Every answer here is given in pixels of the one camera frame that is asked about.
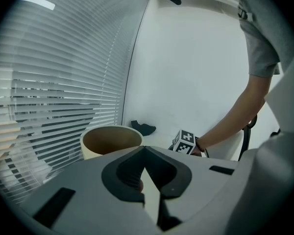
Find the sleeve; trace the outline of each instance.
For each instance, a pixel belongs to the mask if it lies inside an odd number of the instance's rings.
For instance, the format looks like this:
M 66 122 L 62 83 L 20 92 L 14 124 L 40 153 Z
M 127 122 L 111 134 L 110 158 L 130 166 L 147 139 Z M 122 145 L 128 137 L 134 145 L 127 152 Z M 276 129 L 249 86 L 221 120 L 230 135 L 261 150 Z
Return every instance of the sleeve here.
M 270 42 L 251 22 L 241 19 L 240 25 L 246 38 L 249 74 L 259 77 L 280 74 L 279 56 Z

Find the hand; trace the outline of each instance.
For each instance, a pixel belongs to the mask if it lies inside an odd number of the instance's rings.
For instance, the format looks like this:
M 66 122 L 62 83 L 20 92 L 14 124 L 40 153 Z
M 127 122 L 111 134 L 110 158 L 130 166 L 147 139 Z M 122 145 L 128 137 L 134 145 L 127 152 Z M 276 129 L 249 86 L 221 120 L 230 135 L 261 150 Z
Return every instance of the hand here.
M 201 157 L 201 151 L 195 146 L 194 150 L 192 151 L 191 155 Z

